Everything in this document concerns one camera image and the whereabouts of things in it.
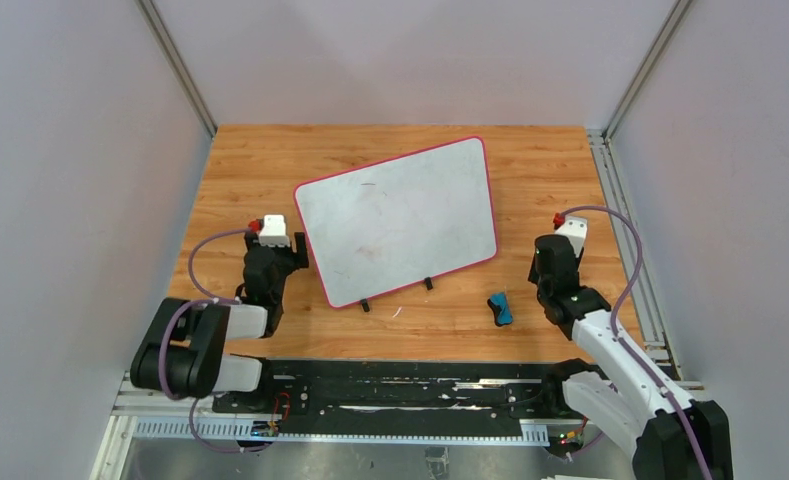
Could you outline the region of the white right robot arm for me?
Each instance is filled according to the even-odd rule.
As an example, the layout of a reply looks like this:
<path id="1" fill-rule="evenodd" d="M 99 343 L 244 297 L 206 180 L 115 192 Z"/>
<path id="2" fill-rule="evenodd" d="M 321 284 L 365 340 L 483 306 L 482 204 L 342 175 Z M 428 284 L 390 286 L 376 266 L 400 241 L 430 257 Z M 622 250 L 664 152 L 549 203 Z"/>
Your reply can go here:
<path id="1" fill-rule="evenodd" d="M 628 457 L 637 479 L 731 479 L 729 419 L 698 400 L 627 334 L 617 310 L 580 282 L 569 238 L 534 241 L 529 280 L 546 318 L 592 357 L 554 365 L 545 389 L 556 408 L 593 421 Z"/>

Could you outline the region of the pink-framed whiteboard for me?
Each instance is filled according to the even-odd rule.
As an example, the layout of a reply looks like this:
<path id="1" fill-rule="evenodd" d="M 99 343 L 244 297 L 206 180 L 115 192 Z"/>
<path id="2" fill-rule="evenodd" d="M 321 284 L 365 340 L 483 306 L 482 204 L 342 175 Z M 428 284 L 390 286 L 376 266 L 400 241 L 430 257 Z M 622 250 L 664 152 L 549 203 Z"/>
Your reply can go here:
<path id="1" fill-rule="evenodd" d="M 486 146 L 478 136 L 307 181 L 293 197 L 333 308 L 498 252 Z"/>

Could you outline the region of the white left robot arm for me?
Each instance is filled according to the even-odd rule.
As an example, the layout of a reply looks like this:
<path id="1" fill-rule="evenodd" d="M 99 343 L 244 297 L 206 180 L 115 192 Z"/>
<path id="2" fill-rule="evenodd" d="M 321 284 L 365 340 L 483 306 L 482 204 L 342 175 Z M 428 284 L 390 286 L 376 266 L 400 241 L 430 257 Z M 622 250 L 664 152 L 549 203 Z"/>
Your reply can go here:
<path id="1" fill-rule="evenodd" d="M 234 295 L 219 296 L 196 282 L 202 298 L 164 298 L 129 369 L 135 387 L 178 401 L 218 392 L 252 394 L 266 384 L 267 360 L 228 354 L 225 344 L 275 334 L 287 279 L 309 266 L 307 240 L 302 232 L 267 236 L 246 227 L 238 233 L 246 253 Z"/>

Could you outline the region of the blue and black eraser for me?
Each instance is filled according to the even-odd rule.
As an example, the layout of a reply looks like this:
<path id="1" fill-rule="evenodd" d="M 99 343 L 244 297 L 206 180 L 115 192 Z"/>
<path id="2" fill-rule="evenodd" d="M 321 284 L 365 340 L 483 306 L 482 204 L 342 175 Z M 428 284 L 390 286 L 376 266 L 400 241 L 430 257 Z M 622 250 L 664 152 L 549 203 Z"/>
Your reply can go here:
<path id="1" fill-rule="evenodd" d="M 492 312 L 493 322 L 496 327 L 505 327 L 514 322 L 505 292 L 491 294 L 487 300 L 487 305 Z"/>

